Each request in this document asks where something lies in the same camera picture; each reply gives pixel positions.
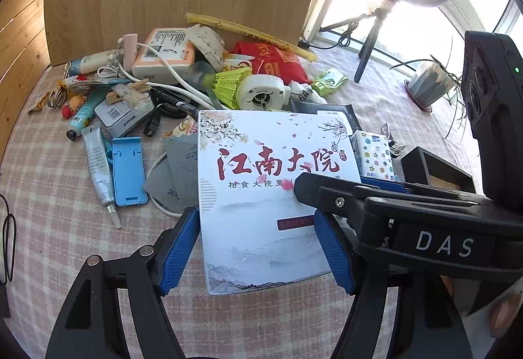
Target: blue object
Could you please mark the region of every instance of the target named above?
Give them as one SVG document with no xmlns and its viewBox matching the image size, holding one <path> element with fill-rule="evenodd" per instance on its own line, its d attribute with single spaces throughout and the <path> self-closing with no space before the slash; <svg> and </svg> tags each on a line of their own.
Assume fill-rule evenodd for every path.
<svg viewBox="0 0 523 359">
<path fill-rule="evenodd" d="M 194 243 L 200 233 L 200 213 L 188 207 L 156 255 L 156 284 L 166 296 L 178 286 Z"/>
<path fill-rule="evenodd" d="M 393 180 L 374 179 L 373 177 L 361 177 L 362 183 L 372 185 L 384 191 L 400 192 L 402 194 L 412 194 L 412 190 L 405 188 L 401 182 Z"/>
<path fill-rule="evenodd" d="M 116 204 L 120 207 L 145 204 L 148 197 L 142 188 L 145 183 L 145 173 L 141 139 L 113 139 L 112 161 Z"/>
<path fill-rule="evenodd" d="M 347 294 L 354 294 L 356 282 L 352 275 L 350 261 L 350 255 L 354 251 L 349 240 L 338 223 L 329 222 L 326 215 L 320 210 L 316 210 L 314 213 L 314 230 L 336 283 L 344 288 Z"/>
</svg>

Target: tissue box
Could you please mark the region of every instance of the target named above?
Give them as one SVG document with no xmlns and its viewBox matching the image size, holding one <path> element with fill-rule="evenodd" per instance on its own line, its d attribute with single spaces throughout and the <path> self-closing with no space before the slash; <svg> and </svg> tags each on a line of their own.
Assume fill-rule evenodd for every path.
<svg viewBox="0 0 523 359">
<path fill-rule="evenodd" d="M 360 176 L 395 180 L 389 143 L 385 136 L 356 130 L 350 137 Z"/>
</svg>

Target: screw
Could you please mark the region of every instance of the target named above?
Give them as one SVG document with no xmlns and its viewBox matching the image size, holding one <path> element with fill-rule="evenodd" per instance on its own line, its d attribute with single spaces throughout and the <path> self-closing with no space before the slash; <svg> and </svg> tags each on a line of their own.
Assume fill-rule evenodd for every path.
<svg viewBox="0 0 523 359">
<path fill-rule="evenodd" d="M 87 264 L 89 266 L 96 266 L 98 263 L 100 263 L 100 257 L 93 255 L 87 258 Z"/>
<path fill-rule="evenodd" d="M 153 254 L 154 248 L 153 246 L 143 246 L 140 248 L 140 256 L 150 256 Z"/>
</svg>

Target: table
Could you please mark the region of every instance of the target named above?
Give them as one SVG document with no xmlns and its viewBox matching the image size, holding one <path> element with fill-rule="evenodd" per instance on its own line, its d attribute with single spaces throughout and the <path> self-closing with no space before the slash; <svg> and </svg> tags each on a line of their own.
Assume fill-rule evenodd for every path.
<svg viewBox="0 0 523 359">
<path fill-rule="evenodd" d="M 406 77 L 373 60 L 356 84 L 352 75 L 358 62 L 357 54 L 337 47 L 318 51 L 318 60 L 304 68 L 310 76 L 331 67 L 342 71 L 350 80 L 328 98 L 329 103 L 352 104 L 366 131 L 380 133 L 388 122 L 396 140 L 407 145 L 404 154 L 416 146 L 435 153 L 471 174 L 481 193 L 479 150 L 470 125 L 464 131 L 457 122 L 444 139 L 454 106 L 440 99 L 432 114 L 420 111 L 404 91 Z M 175 224 L 149 201 L 120 209 L 122 229 L 116 230 L 96 199 L 83 143 L 66 138 L 67 122 L 59 110 L 27 115 L 38 93 L 61 73 L 55 67 L 37 84 L 1 165 L 0 192 L 18 222 L 15 274 L 7 287 L 12 318 L 6 323 L 33 359 L 44 358 L 62 302 L 88 256 L 128 256 Z M 155 137 L 142 135 L 146 171 L 163 152 L 161 133 L 174 126 L 164 118 Z M 386 356 L 395 294 L 390 289 L 376 358 Z M 141 357 L 125 292 L 120 300 L 131 357 Z M 352 300 L 331 274 L 255 293 L 209 296 L 199 239 L 179 287 L 163 302 L 187 356 L 317 359 L 330 357 Z"/>
</svg>

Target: red package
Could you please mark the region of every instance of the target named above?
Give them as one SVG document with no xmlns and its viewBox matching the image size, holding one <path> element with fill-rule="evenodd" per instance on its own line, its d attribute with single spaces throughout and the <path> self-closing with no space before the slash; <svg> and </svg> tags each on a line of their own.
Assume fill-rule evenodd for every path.
<svg viewBox="0 0 523 359">
<path fill-rule="evenodd" d="M 303 70 L 297 55 L 266 43 L 237 42 L 231 53 L 255 57 L 253 74 L 278 76 L 287 85 L 290 81 L 311 83 Z"/>
</svg>

